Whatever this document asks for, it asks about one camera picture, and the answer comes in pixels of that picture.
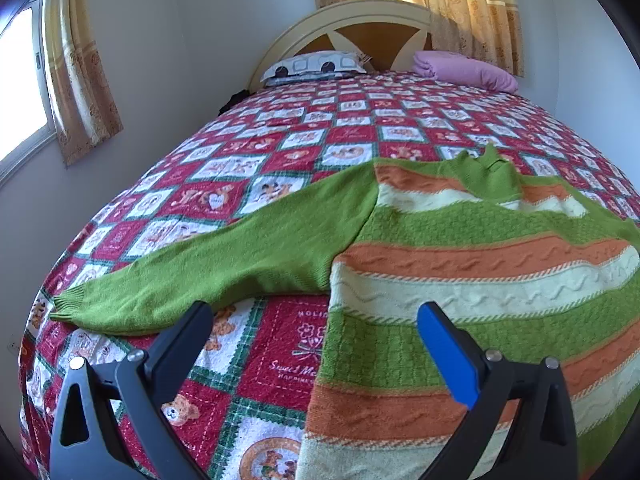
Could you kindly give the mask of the green orange striped knit sweater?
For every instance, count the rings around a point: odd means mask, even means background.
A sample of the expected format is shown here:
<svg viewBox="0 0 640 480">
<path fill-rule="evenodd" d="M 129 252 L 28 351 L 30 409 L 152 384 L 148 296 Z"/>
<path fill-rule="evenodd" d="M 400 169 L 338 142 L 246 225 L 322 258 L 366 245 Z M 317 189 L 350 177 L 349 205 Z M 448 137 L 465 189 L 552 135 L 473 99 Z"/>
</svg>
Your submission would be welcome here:
<svg viewBox="0 0 640 480">
<path fill-rule="evenodd" d="M 214 232 L 67 289 L 50 317 L 138 336 L 196 300 L 329 296 L 301 479 L 410 479 L 462 417 L 416 330 L 433 301 L 483 347 L 564 365 L 578 471 L 600 466 L 639 399 L 639 230 L 488 146 L 443 162 L 379 158 Z"/>
</svg>

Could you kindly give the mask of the red patchwork teddy bedspread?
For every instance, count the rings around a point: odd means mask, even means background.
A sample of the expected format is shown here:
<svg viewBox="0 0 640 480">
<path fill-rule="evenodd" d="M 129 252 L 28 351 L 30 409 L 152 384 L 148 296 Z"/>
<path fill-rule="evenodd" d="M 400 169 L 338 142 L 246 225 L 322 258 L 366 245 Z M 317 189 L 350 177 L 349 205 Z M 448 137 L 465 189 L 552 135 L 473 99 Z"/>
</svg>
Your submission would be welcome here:
<svg viewBox="0 0 640 480">
<path fill-rule="evenodd" d="M 20 359 L 27 466 L 50 477 L 70 361 L 105 364 L 148 345 L 139 335 L 52 320 L 56 296 L 364 162 L 443 162 L 488 146 L 520 174 L 558 177 L 639 229 L 639 195 L 620 170 L 559 119 L 509 93 L 404 73 L 359 76 L 265 90 L 201 128 L 96 214 L 40 289 Z M 202 352 L 162 407 L 210 478 L 300 479 L 328 307 L 326 294 L 293 294 L 214 308 Z"/>
</svg>

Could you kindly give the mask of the yellow orange side curtain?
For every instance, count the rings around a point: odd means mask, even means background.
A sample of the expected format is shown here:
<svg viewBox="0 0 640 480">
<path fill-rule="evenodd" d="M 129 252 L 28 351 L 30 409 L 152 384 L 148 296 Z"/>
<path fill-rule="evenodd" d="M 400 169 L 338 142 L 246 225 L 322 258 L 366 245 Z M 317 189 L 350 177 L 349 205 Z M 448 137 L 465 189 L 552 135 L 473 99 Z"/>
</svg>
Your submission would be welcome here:
<svg viewBox="0 0 640 480">
<path fill-rule="evenodd" d="M 86 0 L 43 0 L 46 77 L 66 166 L 122 131 L 96 47 Z"/>
</svg>

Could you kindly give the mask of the black object beside bed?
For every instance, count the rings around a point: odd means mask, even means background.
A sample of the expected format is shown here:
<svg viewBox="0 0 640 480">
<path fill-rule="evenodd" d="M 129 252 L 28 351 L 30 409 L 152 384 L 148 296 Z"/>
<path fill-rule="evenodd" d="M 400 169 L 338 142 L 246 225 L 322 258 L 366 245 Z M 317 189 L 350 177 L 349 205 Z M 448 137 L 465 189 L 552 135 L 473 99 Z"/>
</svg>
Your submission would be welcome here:
<svg viewBox="0 0 640 480">
<path fill-rule="evenodd" d="M 218 115 L 222 115 L 227 113 L 229 110 L 232 110 L 233 107 L 237 106 L 247 98 L 249 98 L 252 94 L 247 90 L 243 89 L 235 94 L 232 94 L 227 102 L 219 109 Z"/>
</svg>

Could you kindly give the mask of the folded pink blanket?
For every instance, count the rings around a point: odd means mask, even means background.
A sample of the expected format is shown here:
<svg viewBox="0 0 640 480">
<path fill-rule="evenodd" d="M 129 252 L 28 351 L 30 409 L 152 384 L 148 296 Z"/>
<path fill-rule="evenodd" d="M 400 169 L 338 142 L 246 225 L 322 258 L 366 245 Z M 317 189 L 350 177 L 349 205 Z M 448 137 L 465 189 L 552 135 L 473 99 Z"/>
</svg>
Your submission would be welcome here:
<svg viewBox="0 0 640 480">
<path fill-rule="evenodd" d="M 497 92 L 518 92 L 518 82 L 510 73 L 459 53 L 418 51 L 413 55 L 413 70 L 423 77 L 448 84 L 464 84 Z"/>
</svg>

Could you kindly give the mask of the white patterned pillow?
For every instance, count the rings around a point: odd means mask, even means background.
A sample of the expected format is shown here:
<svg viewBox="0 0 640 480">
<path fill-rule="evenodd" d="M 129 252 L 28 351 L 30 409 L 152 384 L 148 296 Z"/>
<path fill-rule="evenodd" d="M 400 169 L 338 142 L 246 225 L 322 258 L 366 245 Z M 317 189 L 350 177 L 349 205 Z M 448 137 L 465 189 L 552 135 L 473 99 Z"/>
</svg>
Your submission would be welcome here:
<svg viewBox="0 0 640 480">
<path fill-rule="evenodd" d="M 284 58 L 266 69 L 261 82 L 300 75 L 367 73 L 355 52 L 325 50 Z"/>
</svg>

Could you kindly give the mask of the cream wooden headboard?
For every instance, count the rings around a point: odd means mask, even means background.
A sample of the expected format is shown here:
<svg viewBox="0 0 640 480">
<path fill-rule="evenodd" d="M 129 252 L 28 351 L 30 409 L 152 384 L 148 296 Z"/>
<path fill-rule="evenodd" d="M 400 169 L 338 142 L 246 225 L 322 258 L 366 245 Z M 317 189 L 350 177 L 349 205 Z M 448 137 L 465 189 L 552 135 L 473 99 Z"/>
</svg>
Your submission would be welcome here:
<svg viewBox="0 0 640 480">
<path fill-rule="evenodd" d="M 378 72 L 410 70 L 416 51 L 431 49 L 431 12 L 397 0 L 352 0 L 314 11 L 281 34 L 257 65 L 248 90 L 282 58 L 321 50 L 352 51 Z"/>
</svg>

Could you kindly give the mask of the side window with frame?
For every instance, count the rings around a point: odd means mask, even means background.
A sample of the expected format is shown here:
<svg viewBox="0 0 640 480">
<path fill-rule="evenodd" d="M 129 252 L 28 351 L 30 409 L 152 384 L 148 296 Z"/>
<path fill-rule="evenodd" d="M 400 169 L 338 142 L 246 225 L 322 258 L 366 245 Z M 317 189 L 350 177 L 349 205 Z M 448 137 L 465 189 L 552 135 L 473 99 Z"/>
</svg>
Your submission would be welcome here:
<svg viewBox="0 0 640 480">
<path fill-rule="evenodd" d="M 43 0 L 28 0 L 1 34 L 1 180 L 55 137 L 42 36 Z"/>
</svg>

